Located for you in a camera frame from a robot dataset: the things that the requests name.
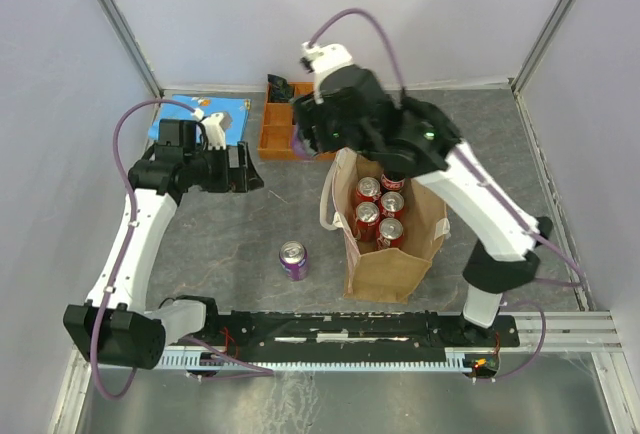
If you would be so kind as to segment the purple soda can front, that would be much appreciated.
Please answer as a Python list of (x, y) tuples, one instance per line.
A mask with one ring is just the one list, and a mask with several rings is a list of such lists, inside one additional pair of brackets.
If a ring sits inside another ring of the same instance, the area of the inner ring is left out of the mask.
[(285, 242), (279, 251), (279, 261), (292, 281), (301, 281), (308, 275), (308, 253), (298, 241)]

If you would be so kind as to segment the purple soda can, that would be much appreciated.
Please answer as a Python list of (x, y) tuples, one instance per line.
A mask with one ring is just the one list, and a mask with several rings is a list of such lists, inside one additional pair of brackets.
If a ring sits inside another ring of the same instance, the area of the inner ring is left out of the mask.
[(294, 126), (291, 149), (296, 157), (303, 160), (311, 160), (316, 156), (315, 151), (306, 142), (298, 125)]
[(301, 281), (308, 275), (308, 253), (298, 241), (285, 242), (279, 251), (279, 261), (292, 281)]

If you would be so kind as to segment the red cola can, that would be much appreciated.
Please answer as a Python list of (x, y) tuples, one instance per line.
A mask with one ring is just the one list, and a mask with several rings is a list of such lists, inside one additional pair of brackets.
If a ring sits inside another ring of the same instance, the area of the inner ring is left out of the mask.
[(378, 224), (376, 245), (378, 250), (400, 248), (404, 242), (404, 227), (396, 218), (384, 218)]
[(401, 219), (405, 211), (405, 200), (400, 192), (388, 191), (379, 199), (379, 210), (383, 218)]
[(354, 206), (364, 202), (377, 204), (382, 195), (380, 182), (371, 176), (362, 177), (355, 186), (353, 200)]
[(374, 202), (361, 202), (355, 208), (354, 237), (360, 242), (372, 242), (380, 222), (380, 210)]

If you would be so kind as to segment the red cola can front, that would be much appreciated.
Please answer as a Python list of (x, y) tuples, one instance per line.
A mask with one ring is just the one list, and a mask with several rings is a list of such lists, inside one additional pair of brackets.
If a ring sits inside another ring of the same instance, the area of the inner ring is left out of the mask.
[(384, 218), (378, 224), (376, 245), (378, 250), (400, 248), (404, 242), (404, 227), (396, 218)]

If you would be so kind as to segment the tan canvas tote bag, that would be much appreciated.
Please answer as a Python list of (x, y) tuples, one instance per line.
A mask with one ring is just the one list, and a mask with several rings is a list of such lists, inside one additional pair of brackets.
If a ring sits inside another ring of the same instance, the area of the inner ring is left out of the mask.
[(407, 181), (402, 191), (407, 201), (406, 213), (401, 219), (405, 228), (403, 243), (398, 248), (378, 250), (375, 244), (354, 236), (354, 195), (361, 178), (378, 178), (381, 174), (379, 164), (350, 149), (338, 151), (325, 178), (319, 220), (324, 229), (343, 235), (346, 298), (405, 304), (449, 235), (447, 206), (417, 181)]

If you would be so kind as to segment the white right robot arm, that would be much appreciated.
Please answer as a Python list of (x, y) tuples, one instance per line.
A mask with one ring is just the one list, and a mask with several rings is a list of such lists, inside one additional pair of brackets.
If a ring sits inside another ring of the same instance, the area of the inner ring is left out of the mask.
[(291, 105), (297, 149), (314, 156), (349, 148), (429, 189), (472, 229), (478, 240), (463, 270), (459, 333), (472, 345), (491, 338), (503, 294), (534, 280), (535, 249), (552, 221), (507, 196), (439, 107), (406, 92), (393, 99), (368, 69), (340, 68)]

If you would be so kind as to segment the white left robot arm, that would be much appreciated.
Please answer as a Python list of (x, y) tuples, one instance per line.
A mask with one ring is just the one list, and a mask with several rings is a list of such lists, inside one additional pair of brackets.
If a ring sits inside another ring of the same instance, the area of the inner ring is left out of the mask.
[(166, 346), (190, 335), (209, 344), (221, 332), (214, 299), (182, 295), (146, 307), (151, 270), (168, 224), (192, 187), (208, 193), (246, 193), (264, 183), (248, 146), (236, 146), (231, 166), (226, 112), (190, 120), (163, 119), (158, 138), (128, 172), (131, 187), (104, 268), (81, 305), (67, 306), (63, 325), (88, 362), (153, 369)]

